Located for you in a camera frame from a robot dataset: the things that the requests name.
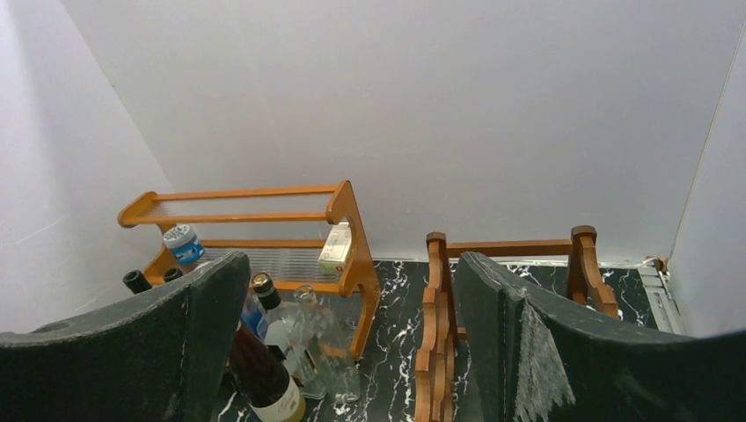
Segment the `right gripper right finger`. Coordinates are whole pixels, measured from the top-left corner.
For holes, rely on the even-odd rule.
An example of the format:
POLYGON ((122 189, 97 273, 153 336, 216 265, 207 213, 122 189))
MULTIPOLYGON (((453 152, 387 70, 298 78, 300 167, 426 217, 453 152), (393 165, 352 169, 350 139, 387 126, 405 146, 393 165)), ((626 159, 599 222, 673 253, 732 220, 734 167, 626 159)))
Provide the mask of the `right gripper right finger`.
POLYGON ((457 263, 487 421, 742 421, 745 334, 692 338, 629 324, 483 254, 457 263))

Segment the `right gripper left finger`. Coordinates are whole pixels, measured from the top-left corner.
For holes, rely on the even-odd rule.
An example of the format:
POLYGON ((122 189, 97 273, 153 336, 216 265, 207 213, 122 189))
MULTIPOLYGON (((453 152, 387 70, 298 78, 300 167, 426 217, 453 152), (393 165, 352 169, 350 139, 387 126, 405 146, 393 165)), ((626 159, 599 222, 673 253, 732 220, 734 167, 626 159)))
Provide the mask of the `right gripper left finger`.
POLYGON ((2 420, 210 420, 250 274, 234 251, 103 308, 4 332, 2 420))

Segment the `green wine bottle black neck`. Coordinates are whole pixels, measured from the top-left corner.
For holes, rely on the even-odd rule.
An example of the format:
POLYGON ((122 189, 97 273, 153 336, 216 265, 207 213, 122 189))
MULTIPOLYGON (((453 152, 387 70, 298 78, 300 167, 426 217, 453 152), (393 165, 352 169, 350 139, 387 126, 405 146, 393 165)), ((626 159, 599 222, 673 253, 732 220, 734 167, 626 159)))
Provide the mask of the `green wine bottle black neck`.
POLYGON ((140 294, 152 289, 151 284, 140 270, 134 270, 126 273, 122 277, 123 284, 134 294, 140 294))

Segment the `green wine bottle silver cap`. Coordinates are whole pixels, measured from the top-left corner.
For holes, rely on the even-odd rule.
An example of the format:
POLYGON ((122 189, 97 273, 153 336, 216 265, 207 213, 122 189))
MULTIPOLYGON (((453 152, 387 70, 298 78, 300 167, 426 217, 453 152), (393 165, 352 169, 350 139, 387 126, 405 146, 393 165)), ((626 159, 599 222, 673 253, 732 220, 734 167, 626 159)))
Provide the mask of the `green wine bottle silver cap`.
POLYGON ((169 283, 171 281, 177 280, 178 278, 182 277, 184 275, 183 271, 179 267, 172 267, 166 270, 163 274, 163 281, 164 283, 169 283))

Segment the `blue clear glass bottle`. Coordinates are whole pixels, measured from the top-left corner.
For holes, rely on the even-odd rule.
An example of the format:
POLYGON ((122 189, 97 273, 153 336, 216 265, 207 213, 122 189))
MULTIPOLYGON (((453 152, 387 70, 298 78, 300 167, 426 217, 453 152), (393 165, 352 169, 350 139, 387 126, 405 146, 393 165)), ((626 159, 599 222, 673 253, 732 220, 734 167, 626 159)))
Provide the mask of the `blue clear glass bottle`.
POLYGON ((246 294, 240 320, 259 340, 265 340, 268 328, 265 310, 252 290, 246 294))

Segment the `gold foil wine bottle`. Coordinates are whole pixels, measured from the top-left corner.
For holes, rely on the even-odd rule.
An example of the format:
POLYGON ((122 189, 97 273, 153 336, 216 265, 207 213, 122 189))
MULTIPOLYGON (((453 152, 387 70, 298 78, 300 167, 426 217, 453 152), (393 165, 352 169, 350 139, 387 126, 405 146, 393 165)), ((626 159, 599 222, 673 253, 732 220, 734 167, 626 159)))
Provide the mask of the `gold foil wine bottle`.
POLYGON ((305 399, 288 370, 248 328, 237 324, 229 352, 238 386, 259 420, 300 421, 305 399))

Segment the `clear square liquor bottle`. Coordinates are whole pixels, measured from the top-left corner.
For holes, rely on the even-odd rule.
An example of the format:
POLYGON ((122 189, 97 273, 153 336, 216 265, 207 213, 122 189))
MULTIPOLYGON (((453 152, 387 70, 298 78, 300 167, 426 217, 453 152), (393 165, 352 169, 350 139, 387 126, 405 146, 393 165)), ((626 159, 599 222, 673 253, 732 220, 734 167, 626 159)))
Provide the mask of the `clear square liquor bottle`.
POLYGON ((253 276, 252 289, 265 310, 258 325, 262 341, 288 370, 304 397, 323 399, 325 384, 300 331, 299 305, 285 302, 267 273, 253 276))

